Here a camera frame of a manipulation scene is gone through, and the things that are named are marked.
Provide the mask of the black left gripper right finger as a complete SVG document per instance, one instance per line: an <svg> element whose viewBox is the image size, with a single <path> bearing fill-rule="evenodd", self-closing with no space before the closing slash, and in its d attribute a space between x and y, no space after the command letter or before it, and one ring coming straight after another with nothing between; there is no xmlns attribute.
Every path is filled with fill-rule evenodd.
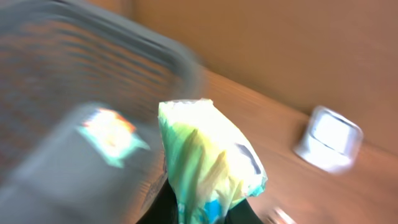
<svg viewBox="0 0 398 224"><path fill-rule="evenodd" d="M228 211L225 224L263 224L263 222L255 214L249 202L244 199Z"/></svg>

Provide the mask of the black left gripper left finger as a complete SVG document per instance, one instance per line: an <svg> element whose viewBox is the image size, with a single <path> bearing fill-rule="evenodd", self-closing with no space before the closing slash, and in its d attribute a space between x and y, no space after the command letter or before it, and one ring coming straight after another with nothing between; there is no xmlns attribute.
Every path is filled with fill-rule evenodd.
<svg viewBox="0 0 398 224"><path fill-rule="evenodd" d="M167 179L148 211L136 223L178 224L177 200Z"/></svg>

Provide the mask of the teal tissue pack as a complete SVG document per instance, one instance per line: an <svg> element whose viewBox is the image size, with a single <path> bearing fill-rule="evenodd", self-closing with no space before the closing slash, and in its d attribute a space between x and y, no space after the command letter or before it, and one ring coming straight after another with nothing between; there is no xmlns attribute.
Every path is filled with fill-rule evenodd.
<svg viewBox="0 0 398 224"><path fill-rule="evenodd" d="M260 158L212 100L161 102L158 119L179 223L224 223L231 209L265 191Z"/></svg>

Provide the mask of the orange tissue pack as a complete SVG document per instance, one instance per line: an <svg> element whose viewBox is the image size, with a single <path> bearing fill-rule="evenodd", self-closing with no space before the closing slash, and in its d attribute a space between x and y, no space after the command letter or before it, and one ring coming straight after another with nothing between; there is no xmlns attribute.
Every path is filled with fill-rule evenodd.
<svg viewBox="0 0 398 224"><path fill-rule="evenodd" d="M123 168L125 160L140 149L150 150L137 128L115 110L96 108L76 130L113 167Z"/></svg>

